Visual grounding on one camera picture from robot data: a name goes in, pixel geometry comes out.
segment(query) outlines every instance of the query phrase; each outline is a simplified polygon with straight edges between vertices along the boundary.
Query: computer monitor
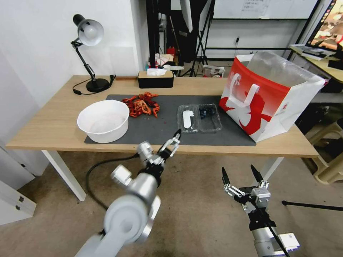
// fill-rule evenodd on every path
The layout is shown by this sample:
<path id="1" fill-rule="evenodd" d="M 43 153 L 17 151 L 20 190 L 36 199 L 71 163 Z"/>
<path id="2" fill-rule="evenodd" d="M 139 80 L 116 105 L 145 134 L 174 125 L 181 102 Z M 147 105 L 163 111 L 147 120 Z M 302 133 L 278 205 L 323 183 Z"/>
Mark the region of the computer monitor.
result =
<path id="1" fill-rule="evenodd" d="M 330 51 L 343 47 L 343 0 L 332 0 L 306 43 Z"/>

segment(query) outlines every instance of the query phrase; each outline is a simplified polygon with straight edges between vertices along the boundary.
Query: crayfish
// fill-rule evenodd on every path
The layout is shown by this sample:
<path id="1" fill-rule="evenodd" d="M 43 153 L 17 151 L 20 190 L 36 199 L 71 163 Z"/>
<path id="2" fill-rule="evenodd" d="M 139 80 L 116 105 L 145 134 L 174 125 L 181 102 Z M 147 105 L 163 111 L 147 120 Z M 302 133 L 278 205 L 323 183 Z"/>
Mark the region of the crayfish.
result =
<path id="1" fill-rule="evenodd" d="M 131 117 L 138 117 L 143 113 L 151 115 L 151 110 L 149 108 L 150 106 L 153 108 L 153 114 L 157 118 L 157 113 L 160 110 L 160 106 L 158 105 L 158 103 L 151 100 L 151 98 L 156 96 L 158 95 L 151 94 L 150 92 L 145 92 L 144 94 L 139 94 L 138 99 L 136 99 L 137 96 L 134 95 L 131 98 L 124 98 L 122 102 L 128 106 Z"/>

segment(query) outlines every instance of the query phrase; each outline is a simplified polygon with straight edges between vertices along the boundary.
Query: floor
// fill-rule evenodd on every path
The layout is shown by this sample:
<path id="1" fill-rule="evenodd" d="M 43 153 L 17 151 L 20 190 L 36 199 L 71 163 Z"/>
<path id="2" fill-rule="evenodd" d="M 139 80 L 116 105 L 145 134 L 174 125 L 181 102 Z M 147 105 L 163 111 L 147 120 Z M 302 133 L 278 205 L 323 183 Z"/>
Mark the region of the floor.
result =
<path id="1" fill-rule="evenodd" d="M 127 154 L 61 152 L 84 187 L 94 163 Z M 249 220 L 240 204 L 222 190 L 221 167 L 235 186 L 249 186 L 249 165 L 263 157 L 187 156 L 169 159 L 158 188 L 162 205 L 146 243 L 125 246 L 118 256 L 256 256 Z M 122 162 L 133 174 L 138 159 Z M 110 179 L 117 163 L 94 170 L 91 187 L 106 204 L 123 190 Z M 342 205 L 343 183 L 318 183 L 299 158 L 285 159 L 270 179 L 270 216 L 279 233 L 295 233 L 301 247 L 291 256 L 343 256 L 342 213 L 283 206 L 281 200 Z M 74 256 L 102 230 L 104 210 L 90 197 L 79 202 L 49 165 L 41 177 L 20 189 L 37 203 L 32 218 L 0 226 L 0 256 Z"/>

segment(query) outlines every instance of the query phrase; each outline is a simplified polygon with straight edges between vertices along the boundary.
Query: bag handle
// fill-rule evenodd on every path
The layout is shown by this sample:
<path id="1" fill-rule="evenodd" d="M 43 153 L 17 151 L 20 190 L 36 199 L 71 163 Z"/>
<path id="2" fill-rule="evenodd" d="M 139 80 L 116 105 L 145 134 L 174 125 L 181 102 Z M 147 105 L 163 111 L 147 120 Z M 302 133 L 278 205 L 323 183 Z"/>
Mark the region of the bag handle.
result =
<path id="1" fill-rule="evenodd" d="M 256 84 L 252 84 L 249 92 L 248 92 L 248 95 L 247 97 L 245 98 L 244 102 L 240 101 L 239 99 L 237 99 L 236 97 L 234 97 L 232 95 L 232 88 L 233 88 L 233 85 L 238 82 L 238 80 L 241 78 L 241 75 L 236 73 L 232 80 L 231 80 L 231 83 L 230 83 L 230 88 L 229 88 L 229 92 L 230 92 L 230 95 L 229 95 L 229 100 L 233 103 L 235 103 L 238 107 L 240 108 L 243 108 L 243 107 L 246 107 L 246 106 L 249 106 L 255 93 L 258 92 L 260 86 L 256 85 Z"/>

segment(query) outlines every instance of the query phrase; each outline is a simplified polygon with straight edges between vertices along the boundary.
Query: desk lamp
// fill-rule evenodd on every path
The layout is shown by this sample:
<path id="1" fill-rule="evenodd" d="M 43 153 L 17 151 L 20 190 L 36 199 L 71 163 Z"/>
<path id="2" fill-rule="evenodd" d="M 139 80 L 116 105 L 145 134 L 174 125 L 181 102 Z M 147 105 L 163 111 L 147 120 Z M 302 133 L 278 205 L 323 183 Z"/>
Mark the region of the desk lamp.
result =
<path id="1" fill-rule="evenodd" d="M 86 46 L 95 46 L 97 45 L 104 37 L 104 28 L 103 26 L 95 21 L 85 19 L 80 14 L 75 14 L 73 21 L 78 28 L 78 38 L 75 39 L 71 44 L 73 45 L 75 51 L 80 57 L 83 65 L 85 66 L 87 72 L 91 76 L 91 81 L 86 85 L 86 88 L 90 92 L 101 92 L 110 87 L 109 82 L 106 79 L 96 79 L 93 69 L 85 62 L 82 55 L 79 52 L 79 47 L 81 45 Z"/>

